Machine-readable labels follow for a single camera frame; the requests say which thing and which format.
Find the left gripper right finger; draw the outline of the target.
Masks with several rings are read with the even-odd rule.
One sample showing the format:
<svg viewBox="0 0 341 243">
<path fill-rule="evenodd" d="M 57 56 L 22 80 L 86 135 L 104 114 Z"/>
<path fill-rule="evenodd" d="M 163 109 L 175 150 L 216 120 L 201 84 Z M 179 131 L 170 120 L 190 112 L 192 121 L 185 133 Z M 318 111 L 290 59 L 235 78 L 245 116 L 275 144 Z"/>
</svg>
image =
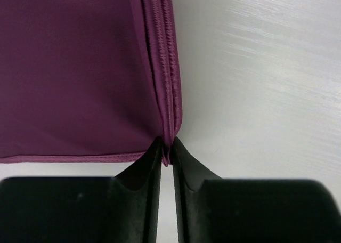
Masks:
<svg viewBox="0 0 341 243">
<path fill-rule="evenodd" d="M 180 242 L 340 242 L 340 211 L 318 181 L 224 179 L 179 139 L 172 163 Z"/>
</svg>

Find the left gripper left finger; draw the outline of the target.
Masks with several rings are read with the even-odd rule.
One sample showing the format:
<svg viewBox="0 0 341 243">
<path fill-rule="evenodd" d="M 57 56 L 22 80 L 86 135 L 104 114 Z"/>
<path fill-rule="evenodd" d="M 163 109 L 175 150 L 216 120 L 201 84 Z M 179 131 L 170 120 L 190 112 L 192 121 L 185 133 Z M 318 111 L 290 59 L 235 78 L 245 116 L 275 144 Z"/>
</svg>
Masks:
<svg viewBox="0 0 341 243">
<path fill-rule="evenodd" d="M 1 242 L 155 242 L 163 143 L 111 177 L 1 181 Z"/>
</svg>

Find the purple satin napkin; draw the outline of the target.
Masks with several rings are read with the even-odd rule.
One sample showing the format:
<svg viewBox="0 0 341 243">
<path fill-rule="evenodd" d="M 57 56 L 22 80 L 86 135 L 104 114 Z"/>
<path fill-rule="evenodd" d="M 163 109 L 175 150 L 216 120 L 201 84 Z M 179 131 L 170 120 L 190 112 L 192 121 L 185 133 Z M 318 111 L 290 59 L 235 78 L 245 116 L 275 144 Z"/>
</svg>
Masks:
<svg viewBox="0 0 341 243">
<path fill-rule="evenodd" d="M 172 0 L 1 0 L 1 162 L 126 162 L 182 122 Z"/>
</svg>

